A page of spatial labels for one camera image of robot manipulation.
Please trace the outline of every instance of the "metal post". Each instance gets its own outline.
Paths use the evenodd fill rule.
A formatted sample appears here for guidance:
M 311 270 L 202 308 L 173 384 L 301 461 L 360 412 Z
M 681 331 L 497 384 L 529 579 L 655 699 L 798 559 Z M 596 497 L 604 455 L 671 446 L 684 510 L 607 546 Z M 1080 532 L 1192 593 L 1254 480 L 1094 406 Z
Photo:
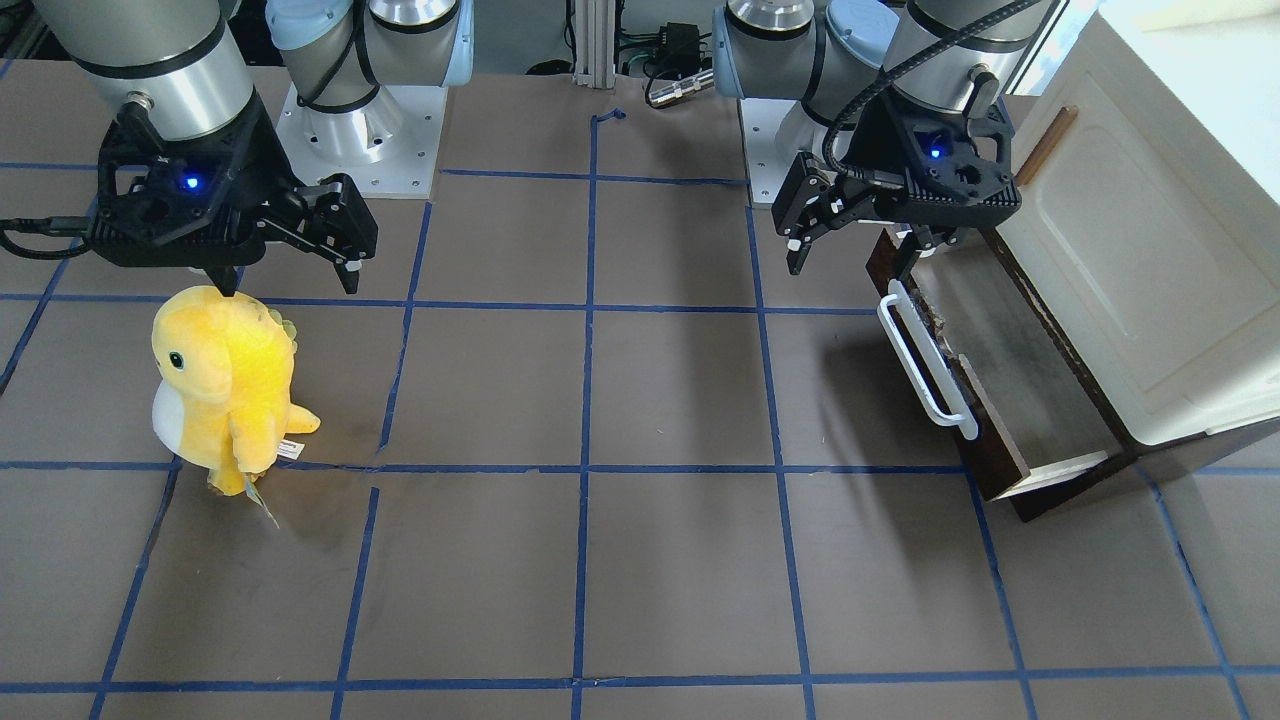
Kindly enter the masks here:
M 596 90 L 613 88 L 617 0 L 573 0 L 577 65 L 573 82 Z

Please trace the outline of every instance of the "toy tag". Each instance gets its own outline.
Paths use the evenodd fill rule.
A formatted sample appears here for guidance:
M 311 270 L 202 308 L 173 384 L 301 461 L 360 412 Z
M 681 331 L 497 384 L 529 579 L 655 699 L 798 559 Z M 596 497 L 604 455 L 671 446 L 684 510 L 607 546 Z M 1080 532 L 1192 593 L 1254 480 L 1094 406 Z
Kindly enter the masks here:
M 297 460 L 302 455 L 302 448 L 306 443 L 293 442 L 292 439 L 282 439 L 280 445 L 275 448 L 275 454 L 280 457 L 287 457 L 289 460 Z

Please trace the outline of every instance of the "light blue joint cap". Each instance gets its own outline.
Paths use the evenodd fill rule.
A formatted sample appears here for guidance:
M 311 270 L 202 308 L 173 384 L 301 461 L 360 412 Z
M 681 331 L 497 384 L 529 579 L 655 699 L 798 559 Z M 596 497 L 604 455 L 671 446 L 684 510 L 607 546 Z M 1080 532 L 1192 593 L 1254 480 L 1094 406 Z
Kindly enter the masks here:
M 897 14 L 879 0 L 831 0 L 827 26 L 845 50 L 878 68 L 897 29 Z
M 306 47 L 351 10 L 352 0 L 266 0 L 266 27 L 278 50 Z
M 471 82 L 475 68 L 475 10 L 472 0 L 458 0 L 458 29 L 453 36 L 453 55 L 449 56 L 449 69 L 444 73 L 442 87 L 457 87 Z
M 723 5 L 712 15 L 712 68 L 716 69 L 716 92 L 724 97 L 746 97 L 742 94 L 742 81 L 737 78 L 737 68 L 733 67 L 733 47 L 730 45 Z

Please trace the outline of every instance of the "white handle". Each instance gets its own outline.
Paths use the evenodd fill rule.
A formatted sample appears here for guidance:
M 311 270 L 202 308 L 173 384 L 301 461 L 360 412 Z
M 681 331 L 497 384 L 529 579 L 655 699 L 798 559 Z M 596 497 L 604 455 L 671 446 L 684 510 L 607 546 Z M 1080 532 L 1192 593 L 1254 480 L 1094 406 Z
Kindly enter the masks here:
M 924 322 L 920 320 L 919 314 L 915 311 L 915 305 L 911 302 L 910 296 L 908 296 L 906 287 L 899 281 L 890 281 L 888 291 L 888 295 L 881 299 L 879 306 L 876 307 L 876 315 L 879 318 L 881 325 L 884 327 L 890 345 L 893 346 L 897 360 L 902 364 L 902 369 L 906 370 L 906 375 L 911 380 L 911 387 L 915 389 L 916 397 L 920 398 L 920 405 L 924 406 L 924 413 L 934 424 L 945 428 L 957 427 L 965 439 L 975 439 L 978 437 L 978 421 L 973 416 L 973 410 L 964 401 L 960 386 L 951 377 L 951 372 L 947 369 L 946 360 L 942 359 L 942 352 L 938 350 L 937 343 L 933 342 L 929 332 L 924 328 Z M 946 401 L 947 407 L 957 409 L 959 411 L 956 413 L 943 413 L 942 407 L 938 406 L 938 401 L 929 391 L 928 383 L 924 382 L 924 374 L 920 373 L 915 359 L 911 357 L 906 340 L 899 332 L 893 316 L 890 315 L 890 307 L 902 305 L 904 302 L 909 306 L 909 311 L 899 313 L 899 316 L 902 318 L 902 324 L 906 325 L 908 333 L 915 341 L 915 347 L 924 359 L 924 364 L 928 366 L 933 382 L 938 386 L 938 391 L 942 392 L 942 398 Z

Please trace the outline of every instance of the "gray floor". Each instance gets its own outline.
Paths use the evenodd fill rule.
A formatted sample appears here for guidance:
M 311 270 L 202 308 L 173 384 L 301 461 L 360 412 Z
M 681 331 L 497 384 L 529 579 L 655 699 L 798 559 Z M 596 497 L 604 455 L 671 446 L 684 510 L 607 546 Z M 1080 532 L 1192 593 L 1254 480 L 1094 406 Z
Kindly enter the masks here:
M 0 74 L 0 215 L 82 211 L 108 113 Z M 151 434 L 198 278 L 0 260 L 0 717 L 1280 717 L 1280 443 L 1023 525 L 916 407 L 876 231 L 786 274 L 731 102 L 477 77 L 449 114 L 356 299 L 248 269 L 324 420 L 280 529 Z

